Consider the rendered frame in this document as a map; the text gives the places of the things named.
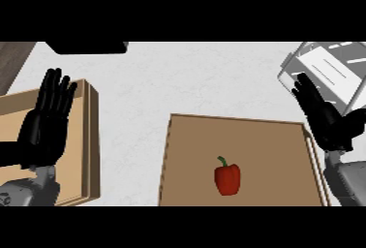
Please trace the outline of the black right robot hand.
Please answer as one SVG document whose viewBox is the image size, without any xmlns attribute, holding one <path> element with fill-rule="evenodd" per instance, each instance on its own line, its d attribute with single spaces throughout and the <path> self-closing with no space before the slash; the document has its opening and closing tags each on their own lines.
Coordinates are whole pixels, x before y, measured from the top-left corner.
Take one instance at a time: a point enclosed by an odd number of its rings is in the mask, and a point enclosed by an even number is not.
<svg viewBox="0 0 366 248">
<path fill-rule="evenodd" d="M 347 115 L 341 115 L 335 106 L 323 100 L 306 73 L 297 75 L 292 93 L 319 147 L 325 151 L 351 151 L 351 140 L 365 132 L 366 108 L 359 108 Z"/>
</svg>

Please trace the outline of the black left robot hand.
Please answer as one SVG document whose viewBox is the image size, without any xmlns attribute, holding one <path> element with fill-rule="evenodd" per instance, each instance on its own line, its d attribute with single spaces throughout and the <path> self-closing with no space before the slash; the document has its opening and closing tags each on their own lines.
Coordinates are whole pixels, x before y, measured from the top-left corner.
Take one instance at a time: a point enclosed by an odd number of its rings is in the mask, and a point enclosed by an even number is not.
<svg viewBox="0 0 366 248">
<path fill-rule="evenodd" d="M 16 141 L 0 141 L 0 167 L 55 166 L 63 156 L 68 138 L 69 110 L 77 83 L 49 69 L 41 81 L 34 109 L 22 121 Z"/>
</svg>

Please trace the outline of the brown wooden tray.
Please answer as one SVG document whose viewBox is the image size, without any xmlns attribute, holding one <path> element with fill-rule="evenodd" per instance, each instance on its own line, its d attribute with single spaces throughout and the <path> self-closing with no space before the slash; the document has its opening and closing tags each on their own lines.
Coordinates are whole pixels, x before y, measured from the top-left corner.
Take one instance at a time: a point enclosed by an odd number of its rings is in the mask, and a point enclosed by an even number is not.
<svg viewBox="0 0 366 248">
<path fill-rule="evenodd" d="M 223 196 L 214 170 L 241 169 L 241 189 Z M 171 114 L 159 205 L 328 206 L 314 143 L 300 122 Z"/>
</svg>

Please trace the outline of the red bell pepper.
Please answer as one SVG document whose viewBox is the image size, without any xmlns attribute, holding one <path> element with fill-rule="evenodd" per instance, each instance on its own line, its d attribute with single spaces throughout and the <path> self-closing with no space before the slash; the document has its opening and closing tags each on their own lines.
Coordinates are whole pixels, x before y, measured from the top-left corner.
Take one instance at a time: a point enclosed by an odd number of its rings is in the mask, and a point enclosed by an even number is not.
<svg viewBox="0 0 366 248">
<path fill-rule="evenodd" d="M 214 183 L 221 196 L 233 196 L 241 189 L 241 168 L 236 164 L 229 165 L 226 159 L 218 156 L 221 166 L 214 169 Z"/>
</svg>

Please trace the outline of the tan wooden box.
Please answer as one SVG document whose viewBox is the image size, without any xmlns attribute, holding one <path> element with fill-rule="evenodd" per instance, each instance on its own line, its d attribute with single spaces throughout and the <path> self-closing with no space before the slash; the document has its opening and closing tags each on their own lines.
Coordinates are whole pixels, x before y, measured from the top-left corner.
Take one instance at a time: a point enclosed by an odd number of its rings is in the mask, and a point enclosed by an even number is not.
<svg viewBox="0 0 366 248">
<path fill-rule="evenodd" d="M 15 141 L 38 90 L 0 96 L 0 141 Z M 80 79 L 68 116 L 65 154 L 56 165 L 61 193 L 56 206 L 78 205 L 100 197 L 99 93 Z"/>
</svg>

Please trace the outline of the dark brown wooden panel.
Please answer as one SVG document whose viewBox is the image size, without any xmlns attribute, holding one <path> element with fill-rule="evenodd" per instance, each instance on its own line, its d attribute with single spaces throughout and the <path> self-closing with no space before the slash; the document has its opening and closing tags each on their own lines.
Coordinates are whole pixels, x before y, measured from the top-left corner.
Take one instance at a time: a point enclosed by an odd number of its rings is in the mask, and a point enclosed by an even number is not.
<svg viewBox="0 0 366 248">
<path fill-rule="evenodd" d="M 35 42 L 0 42 L 0 96 L 7 94 Z"/>
</svg>

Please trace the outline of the black appliance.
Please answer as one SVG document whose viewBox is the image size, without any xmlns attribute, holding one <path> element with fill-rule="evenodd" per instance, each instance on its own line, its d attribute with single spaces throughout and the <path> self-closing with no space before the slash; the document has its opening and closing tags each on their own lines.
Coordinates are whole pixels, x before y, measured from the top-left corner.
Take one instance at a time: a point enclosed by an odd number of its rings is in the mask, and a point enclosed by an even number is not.
<svg viewBox="0 0 366 248">
<path fill-rule="evenodd" d="M 47 42 L 58 54 L 120 54 L 127 52 L 125 42 Z"/>
</svg>

